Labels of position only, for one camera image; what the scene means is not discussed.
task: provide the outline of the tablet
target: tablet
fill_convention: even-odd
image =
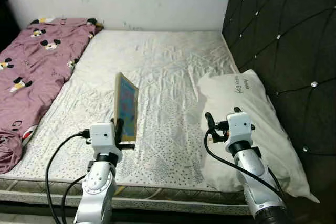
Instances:
[[[138,88],[122,73],[116,75],[114,121],[123,119],[121,141],[137,139]]]

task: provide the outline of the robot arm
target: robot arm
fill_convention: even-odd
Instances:
[[[105,224],[111,222],[112,197],[117,188],[114,180],[117,163],[122,159],[121,150],[134,149],[134,144],[120,144],[122,121],[117,128],[113,122],[93,124],[87,141],[94,150],[94,159],[85,176],[82,188],[83,197],[79,203],[74,223]]]
[[[225,150],[232,154],[235,164],[275,187],[275,181],[268,167],[261,160],[258,147],[252,147],[251,134],[255,129],[247,113],[235,108],[235,113],[227,116],[227,121],[214,123],[210,113],[206,113],[209,129],[221,130],[224,136],[213,135],[214,142],[225,142]],[[244,187],[247,205],[257,223],[292,223],[283,200],[274,191],[246,173],[237,170],[238,180]]]

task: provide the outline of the pillowcase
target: pillowcase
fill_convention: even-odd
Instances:
[[[273,171],[283,190],[294,197],[304,196],[319,202],[310,192],[302,163],[278,121],[264,85],[253,70],[214,77],[206,74],[198,82],[198,105],[204,108],[201,119],[204,133],[208,129],[205,112],[210,112],[215,122],[219,122],[226,120],[234,107],[240,107],[256,127],[252,131],[253,146],[259,147],[263,162]],[[225,151],[224,142],[211,141],[208,145],[217,156],[234,162],[231,153]],[[219,191],[243,190],[236,169],[212,158],[202,147],[201,171],[205,181]]]

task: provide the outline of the black tufted headboard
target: black tufted headboard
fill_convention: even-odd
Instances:
[[[223,35],[264,83],[311,191],[335,193],[336,0],[229,0]]]

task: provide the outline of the mattress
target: mattress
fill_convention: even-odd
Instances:
[[[46,164],[66,137],[113,117],[114,78],[123,72],[137,87],[135,150],[117,165],[114,208],[249,214],[242,192],[221,193],[201,174],[197,87],[205,73],[237,72],[219,32],[102,31],[92,39],[70,80],[24,148],[20,163],[0,175],[2,200],[45,204]],[[93,150],[82,138],[64,145],[50,168],[56,204],[70,182],[84,175]],[[67,205],[78,205],[80,185]]]

